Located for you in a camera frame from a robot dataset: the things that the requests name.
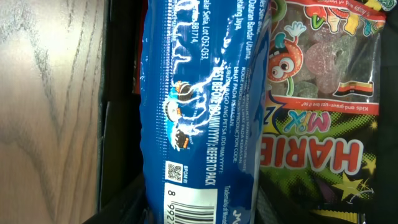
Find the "black Haribo candy bag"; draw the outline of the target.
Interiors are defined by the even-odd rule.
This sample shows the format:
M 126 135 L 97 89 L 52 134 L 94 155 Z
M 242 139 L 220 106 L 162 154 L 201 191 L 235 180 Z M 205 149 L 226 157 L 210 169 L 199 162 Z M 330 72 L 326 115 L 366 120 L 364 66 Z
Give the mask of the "black Haribo candy bag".
M 366 223 L 381 33 L 395 1 L 272 1 L 258 210 L 264 223 Z

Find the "blue Oreo snack pack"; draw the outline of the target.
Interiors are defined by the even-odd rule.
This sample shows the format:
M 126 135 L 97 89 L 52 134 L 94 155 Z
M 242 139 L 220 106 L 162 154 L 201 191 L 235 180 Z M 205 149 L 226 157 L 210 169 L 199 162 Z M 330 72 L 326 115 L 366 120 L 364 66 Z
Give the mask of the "blue Oreo snack pack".
M 141 55 L 141 150 L 154 223 L 253 223 L 267 0 L 151 0 Z

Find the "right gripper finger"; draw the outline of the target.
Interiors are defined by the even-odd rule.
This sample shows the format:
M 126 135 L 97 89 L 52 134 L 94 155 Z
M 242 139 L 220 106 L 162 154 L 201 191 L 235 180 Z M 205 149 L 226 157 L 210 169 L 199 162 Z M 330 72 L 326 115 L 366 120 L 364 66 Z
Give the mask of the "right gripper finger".
M 147 201 L 144 175 L 139 174 L 119 195 L 83 224 L 143 224 Z

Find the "dark green gift box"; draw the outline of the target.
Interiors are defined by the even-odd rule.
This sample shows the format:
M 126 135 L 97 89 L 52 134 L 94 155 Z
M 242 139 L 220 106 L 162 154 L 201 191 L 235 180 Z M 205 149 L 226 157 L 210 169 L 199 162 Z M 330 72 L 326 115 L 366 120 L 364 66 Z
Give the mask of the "dark green gift box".
M 141 88 L 133 93 L 136 58 L 137 1 L 108 1 L 105 11 L 105 47 L 101 84 L 101 185 L 99 211 L 104 209 L 139 174 L 143 174 L 141 150 Z M 381 33 L 379 118 L 376 132 L 374 202 L 366 223 L 397 222 L 397 2 L 386 12 Z M 266 79 L 266 98 L 268 84 Z M 264 223 L 258 210 L 253 223 Z M 147 203 L 144 223 L 154 223 Z

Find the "red Hacks candy bag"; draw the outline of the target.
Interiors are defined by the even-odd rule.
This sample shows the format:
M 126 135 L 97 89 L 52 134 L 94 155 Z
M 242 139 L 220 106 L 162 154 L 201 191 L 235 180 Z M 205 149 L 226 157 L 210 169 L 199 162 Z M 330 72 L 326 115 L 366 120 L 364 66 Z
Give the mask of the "red Hacks candy bag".
M 141 55 L 142 55 L 142 36 L 144 32 L 144 21 L 148 9 L 148 0 L 139 0 L 140 3 L 139 14 L 136 19 L 136 58 L 135 58 L 135 81 L 133 93 L 140 93 L 140 72 L 141 72 Z

